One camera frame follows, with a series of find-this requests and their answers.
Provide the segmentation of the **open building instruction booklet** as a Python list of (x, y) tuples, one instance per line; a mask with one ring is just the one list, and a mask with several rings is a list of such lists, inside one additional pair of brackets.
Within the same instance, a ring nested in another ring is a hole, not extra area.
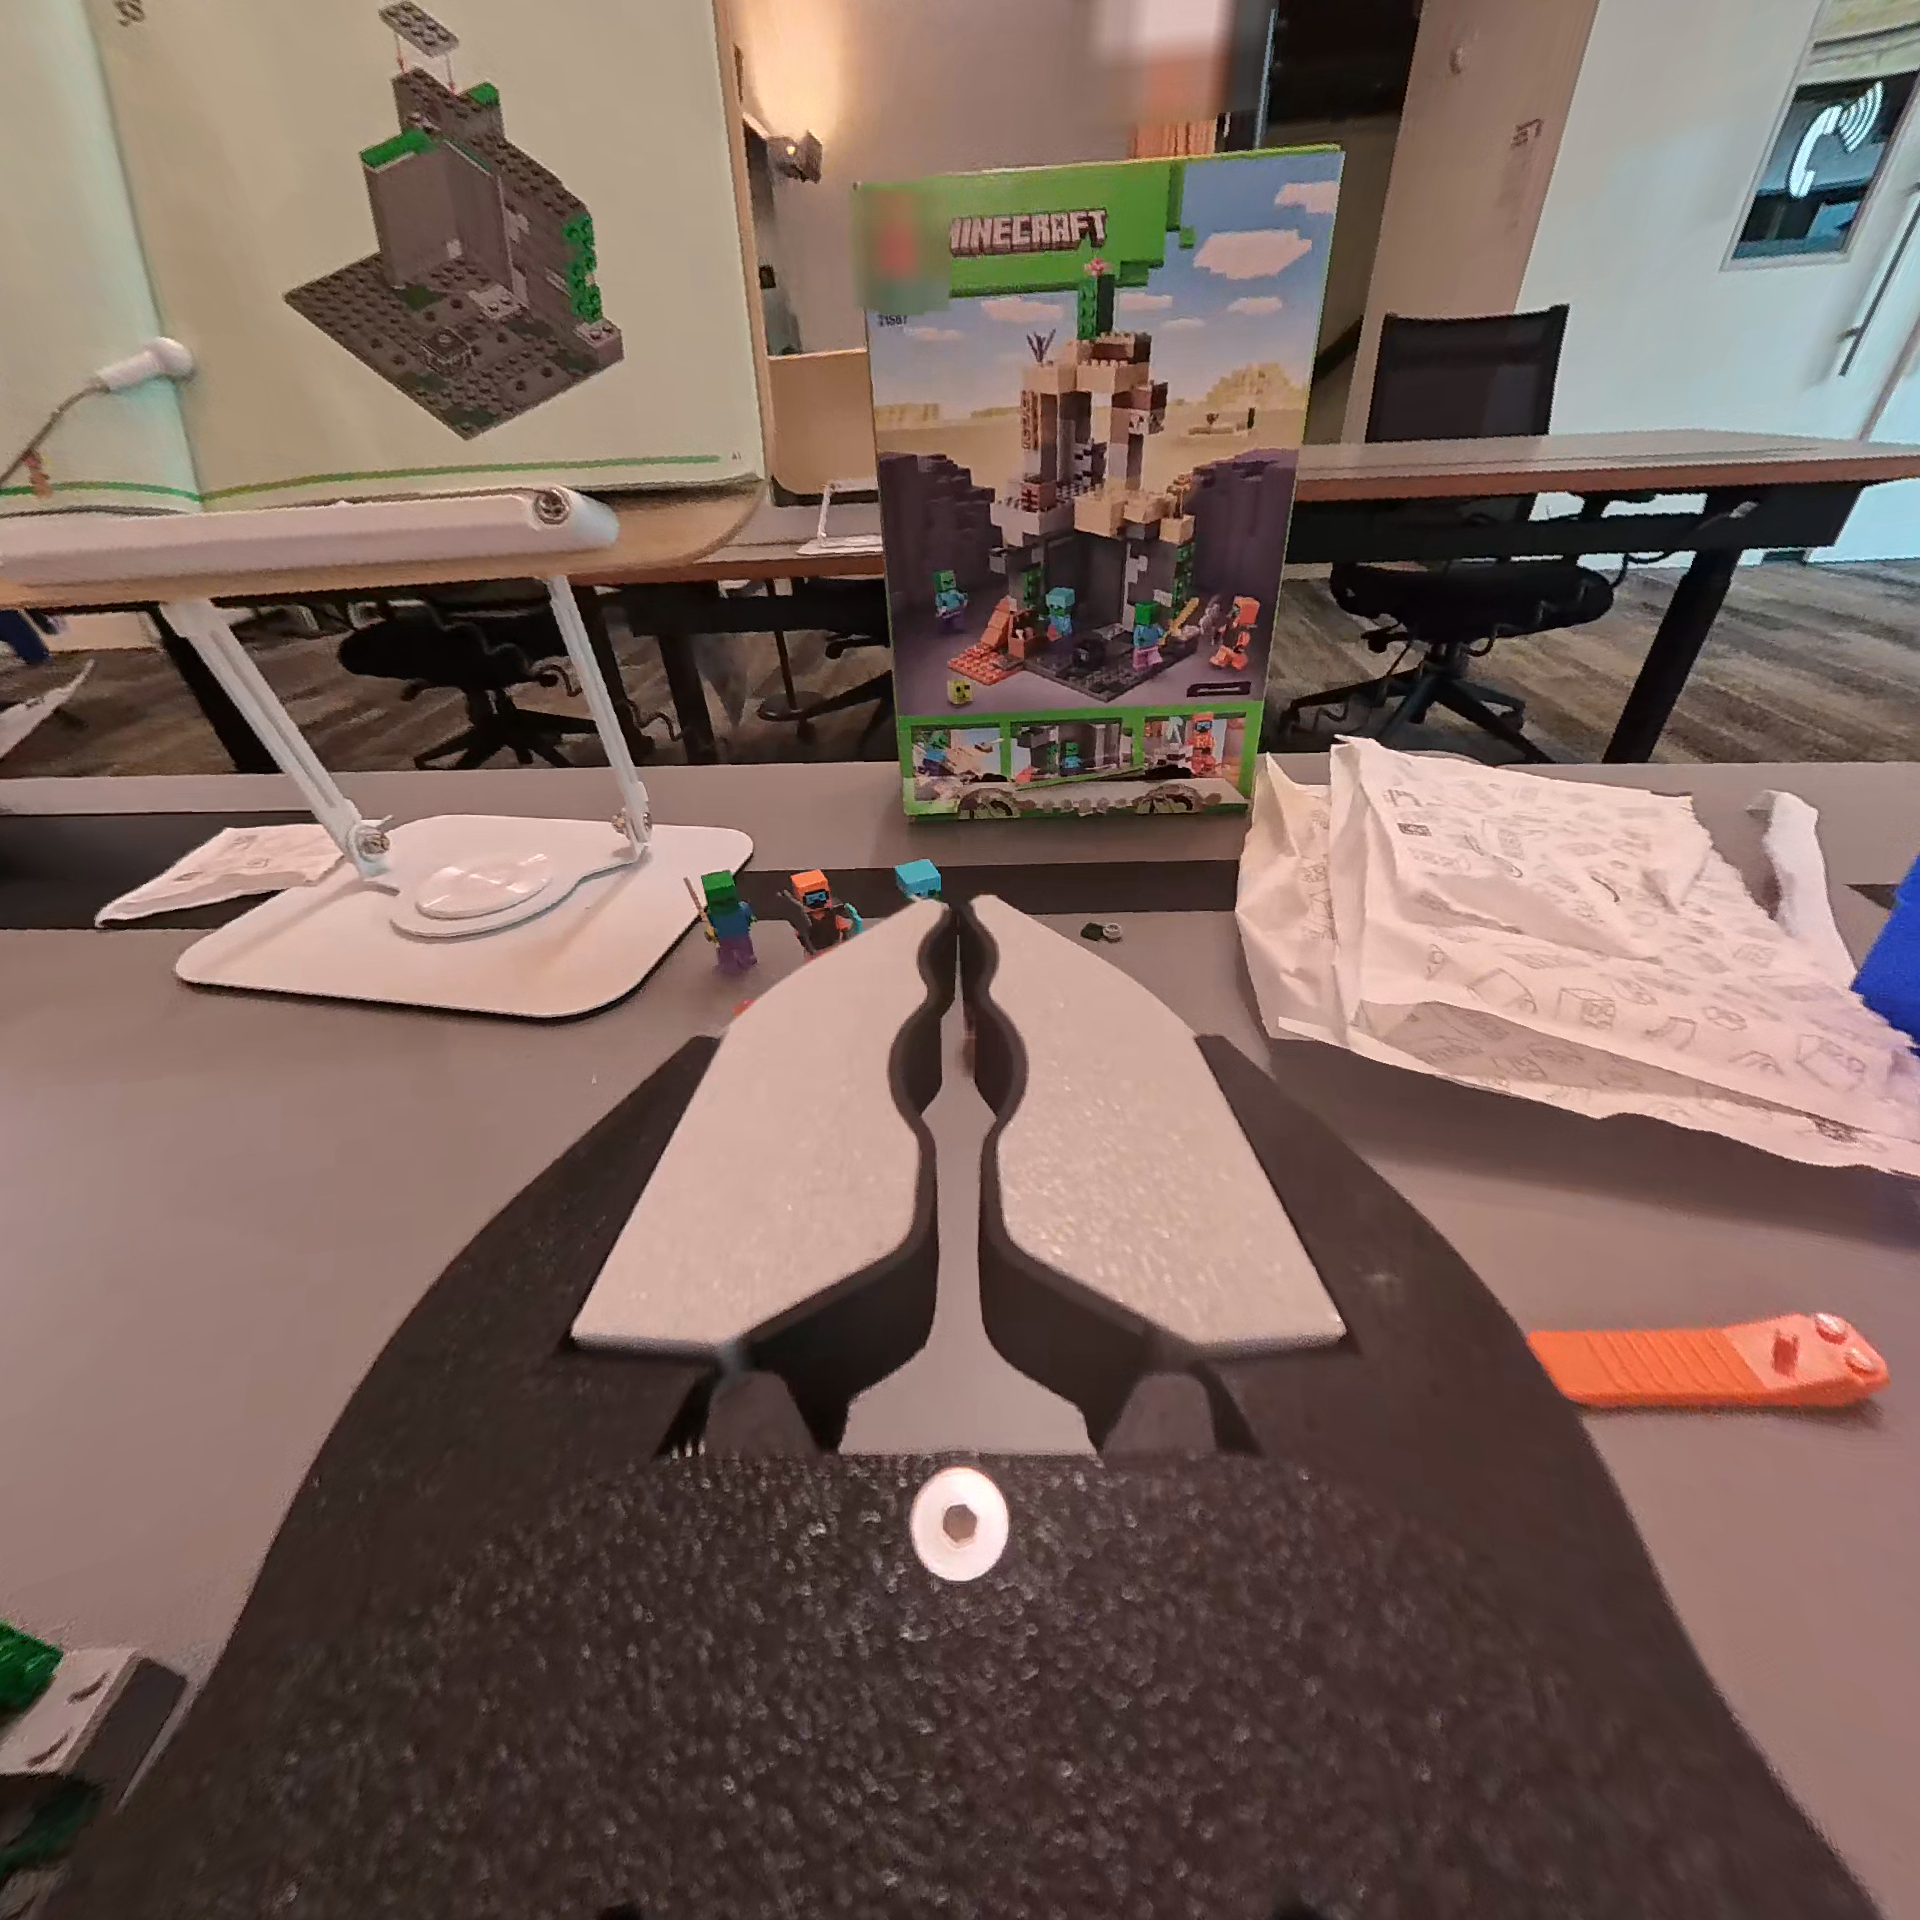
[(766, 476), (715, 5), (2, 6), (4, 511)]

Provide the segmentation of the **black office chair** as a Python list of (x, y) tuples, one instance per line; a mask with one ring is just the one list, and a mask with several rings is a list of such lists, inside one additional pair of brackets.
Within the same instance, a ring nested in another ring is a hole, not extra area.
[(547, 607), (438, 607), (384, 614), (351, 631), (337, 650), (339, 668), (363, 680), (396, 680), (402, 700), (451, 690), (464, 700), (467, 730), (427, 750), (418, 770), (456, 772), (511, 755), (570, 768), (570, 735), (596, 735), (591, 717), (567, 717), (519, 707), (522, 685), (580, 690), (579, 671)]
[[(1563, 303), (1505, 318), (1385, 318), (1366, 439), (1543, 436), (1567, 328)], [(1343, 612), (1375, 621), (1372, 652), (1399, 645), (1419, 654), (1414, 668), (1314, 695), (1313, 704), (1338, 709), (1338, 731), (1408, 750), (1431, 709), (1444, 709), (1529, 764), (1551, 755), (1522, 730), (1522, 696), (1474, 680), (1470, 660), (1495, 639), (1586, 627), (1616, 597), (1608, 579), (1576, 560), (1346, 562), (1331, 570), (1329, 588)]]

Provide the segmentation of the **white book stand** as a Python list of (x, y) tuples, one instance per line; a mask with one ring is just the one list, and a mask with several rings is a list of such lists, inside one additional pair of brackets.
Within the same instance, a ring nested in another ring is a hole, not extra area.
[[(630, 997), (702, 904), (699, 878), (734, 876), (753, 838), (732, 827), (655, 827), (644, 779), (595, 652), (574, 573), (616, 552), (624, 518), (614, 454), (490, 460), (490, 474), (319, 482), (295, 502), (216, 511), (28, 511), (4, 518), (17, 586), (82, 594), (168, 588), (158, 623), (206, 668), (289, 775), (334, 845), (315, 880), (210, 930), (177, 962), (206, 991), (363, 1002), (512, 1020), (574, 1020)], [(606, 820), (441, 813), (377, 820), (299, 731), (220, 594), (256, 605), (273, 586), (369, 571), (376, 588), (532, 581), (579, 676), (618, 783)]]

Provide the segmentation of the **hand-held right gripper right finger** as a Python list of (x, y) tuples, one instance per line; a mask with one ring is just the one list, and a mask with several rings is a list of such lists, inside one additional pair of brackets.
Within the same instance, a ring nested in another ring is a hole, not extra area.
[(992, 1108), (979, 1302), (995, 1351), (1096, 1448), (1152, 1375), (1203, 1446), (1225, 1362), (1331, 1351), (1343, 1315), (1200, 1039), (1086, 944), (998, 896), (963, 912), (975, 1072)]

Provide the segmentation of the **orange brick separator tool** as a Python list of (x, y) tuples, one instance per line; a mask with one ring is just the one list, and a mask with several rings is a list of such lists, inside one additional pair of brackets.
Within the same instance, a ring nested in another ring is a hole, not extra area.
[(1836, 1312), (1728, 1327), (1531, 1330), (1527, 1346), (1584, 1408), (1848, 1408), (1889, 1386), (1882, 1352)]

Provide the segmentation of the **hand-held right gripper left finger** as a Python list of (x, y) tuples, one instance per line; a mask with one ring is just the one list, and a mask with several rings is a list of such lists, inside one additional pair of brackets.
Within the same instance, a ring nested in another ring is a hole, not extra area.
[(570, 1339), (785, 1383), (836, 1448), (937, 1310), (947, 903), (908, 903), (768, 987), (711, 1046)]

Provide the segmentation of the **phone icon wall sign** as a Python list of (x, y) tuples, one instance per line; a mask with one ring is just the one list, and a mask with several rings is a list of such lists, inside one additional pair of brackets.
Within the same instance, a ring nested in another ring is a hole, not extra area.
[(1760, 167), (1731, 261), (1844, 253), (1905, 119), (1914, 79), (1907, 69), (1799, 86)]

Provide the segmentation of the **green toy brick set box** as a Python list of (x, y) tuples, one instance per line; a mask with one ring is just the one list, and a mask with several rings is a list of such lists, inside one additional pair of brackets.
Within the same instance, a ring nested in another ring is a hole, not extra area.
[(855, 187), (910, 820), (1248, 808), (1343, 162)]

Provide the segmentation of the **white printed paper bag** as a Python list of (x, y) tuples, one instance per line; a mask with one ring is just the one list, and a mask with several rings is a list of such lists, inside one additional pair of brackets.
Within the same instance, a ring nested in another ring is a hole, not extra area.
[(170, 869), (106, 903), (96, 927), (273, 896), (328, 878), (344, 850), (319, 823), (224, 827)]
[(1263, 1028), (1914, 1180), (1915, 1042), (1855, 990), (1817, 812), (1756, 812), (1777, 904), (1689, 798), (1363, 739), (1321, 783), (1264, 756), (1238, 894)]

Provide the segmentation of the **grey desk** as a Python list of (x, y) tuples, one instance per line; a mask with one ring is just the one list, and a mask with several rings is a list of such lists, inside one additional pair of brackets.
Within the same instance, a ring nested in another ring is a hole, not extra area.
[[(1852, 883), (1915, 855), (1915, 764), (1551, 766), (1692, 796), (1760, 887), (1750, 802), (1811, 800), (1849, 947)], [(1243, 818), (910, 830), (879, 764), (668, 766), (663, 826), (748, 832), (760, 863), (835, 878), (905, 856), (1231, 861)], [(292, 808), (276, 776), (9, 779), (47, 855), (132, 820), (132, 880), (210, 823)], [(1828, 1307), (1891, 1365), (1855, 1416), (1623, 1414), (1596, 1443), (1696, 1651), (1886, 1916), (1915, 1916), (1915, 1188), (1658, 1122), (1582, 1122), (1327, 1046), (1275, 1045), (1233, 915), (1119, 915), (1100, 951), (1272, 1066), (1449, 1236), (1527, 1327), (1714, 1325)], [(579, 1023), (494, 1023), (194, 991), (177, 930), (4, 930), (4, 1618), (145, 1647), (190, 1683), (220, 1658), (295, 1490), (426, 1286), (522, 1187), (721, 1002), (692, 944)], [(947, 1083), (939, 1320), (905, 1383), (855, 1405), (868, 1448), (1066, 1446), (1073, 1423), (977, 1323), (988, 1110)]]

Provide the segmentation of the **blue plastic bin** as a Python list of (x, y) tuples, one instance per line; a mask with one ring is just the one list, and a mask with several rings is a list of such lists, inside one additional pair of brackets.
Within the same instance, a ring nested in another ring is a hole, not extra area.
[(1897, 887), (1860, 887), (1886, 899), (1889, 919), (1868, 949), (1858, 973), (1858, 998), (1911, 1045), (1919, 1042), (1919, 859)]

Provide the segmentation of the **grey green toy brick model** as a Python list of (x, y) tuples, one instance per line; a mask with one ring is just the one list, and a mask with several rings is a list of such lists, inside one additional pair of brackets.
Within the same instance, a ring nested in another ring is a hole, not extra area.
[(136, 1647), (62, 1647), (2, 1622), (2, 1902), (24, 1916), (106, 1798), (87, 1752), (138, 1672)]

